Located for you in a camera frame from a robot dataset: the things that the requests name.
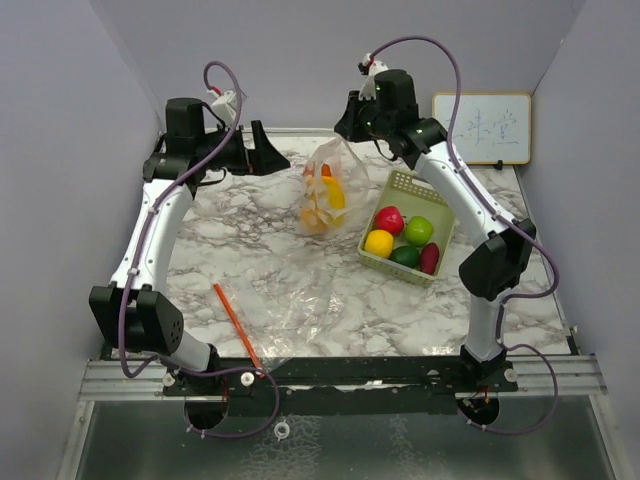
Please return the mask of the clear zip top bag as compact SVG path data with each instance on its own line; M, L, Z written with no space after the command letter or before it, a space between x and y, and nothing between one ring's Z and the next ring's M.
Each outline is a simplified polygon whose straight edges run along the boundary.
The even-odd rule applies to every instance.
M364 162L344 139L318 146L302 173L300 230L323 235L341 229L364 205L369 187Z

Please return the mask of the yellow toy bell pepper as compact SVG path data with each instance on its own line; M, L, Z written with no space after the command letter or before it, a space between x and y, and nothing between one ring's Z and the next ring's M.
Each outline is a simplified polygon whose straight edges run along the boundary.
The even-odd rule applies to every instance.
M322 186L319 197L322 198L332 210L342 210L345 208L346 200L341 183L331 176L321 177Z

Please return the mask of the yellow toy mango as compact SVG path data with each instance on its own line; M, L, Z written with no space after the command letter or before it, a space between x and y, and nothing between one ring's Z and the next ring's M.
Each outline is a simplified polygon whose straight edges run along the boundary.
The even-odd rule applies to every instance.
M344 224L345 216L333 216L318 208L303 208L299 213L300 226L308 234L322 234Z

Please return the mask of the pale green plastic basket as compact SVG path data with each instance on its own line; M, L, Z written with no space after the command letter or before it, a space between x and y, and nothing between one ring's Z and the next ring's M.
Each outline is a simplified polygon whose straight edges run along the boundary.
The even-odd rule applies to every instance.
M430 286L453 235L456 217L415 175L393 171L358 246L363 265L403 281Z

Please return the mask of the red toy apple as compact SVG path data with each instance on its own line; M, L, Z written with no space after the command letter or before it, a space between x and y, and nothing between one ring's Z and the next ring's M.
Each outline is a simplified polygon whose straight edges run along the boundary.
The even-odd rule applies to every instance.
M374 217L374 226L384 230L393 236L400 235L405 228L404 217L395 206L387 206L380 209Z

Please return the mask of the yellow toy lemon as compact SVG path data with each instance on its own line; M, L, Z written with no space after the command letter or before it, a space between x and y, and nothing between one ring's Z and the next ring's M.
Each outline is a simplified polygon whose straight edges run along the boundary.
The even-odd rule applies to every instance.
M379 258L388 258L394 247L394 237L382 229L371 230L364 241L363 250Z

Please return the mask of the light green toy apple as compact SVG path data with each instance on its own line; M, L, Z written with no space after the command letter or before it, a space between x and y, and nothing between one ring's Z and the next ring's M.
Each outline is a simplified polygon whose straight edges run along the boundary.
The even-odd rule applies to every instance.
M434 233L432 223L422 216L413 216L404 229L404 238L406 242L414 247L423 247L429 243Z

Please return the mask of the clear bag orange slider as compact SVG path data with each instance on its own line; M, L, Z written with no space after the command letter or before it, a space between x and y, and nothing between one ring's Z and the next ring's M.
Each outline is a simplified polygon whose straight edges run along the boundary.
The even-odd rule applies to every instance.
M237 276L213 284L256 367L273 371L313 355L313 343L344 306L333 273L320 254L295 249L253 261Z

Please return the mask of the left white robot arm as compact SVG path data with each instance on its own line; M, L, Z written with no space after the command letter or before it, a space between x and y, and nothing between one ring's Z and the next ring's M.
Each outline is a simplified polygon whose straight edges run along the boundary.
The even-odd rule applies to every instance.
M211 104L197 98L167 101L166 131L143 164L141 207L126 251L109 283L93 287L89 295L107 344L122 354L155 354L187 370L186 382L202 395L220 385L218 353L186 332L182 313L166 296L183 218L209 171L265 176L290 166L257 120L251 123L253 146L245 146L238 123L243 95L210 92Z

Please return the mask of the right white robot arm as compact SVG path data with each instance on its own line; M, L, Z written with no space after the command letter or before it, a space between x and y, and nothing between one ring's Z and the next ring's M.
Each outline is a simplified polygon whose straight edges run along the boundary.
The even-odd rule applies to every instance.
M459 367L461 383L481 391L505 356L498 304L519 283L536 235L531 220L518 221L477 180L453 146L451 134L419 113L413 78L382 62L366 68L366 80L348 95L335 132L352 143L382 140L427 181L457 217L474 250L459 267L471 298L469 329Z

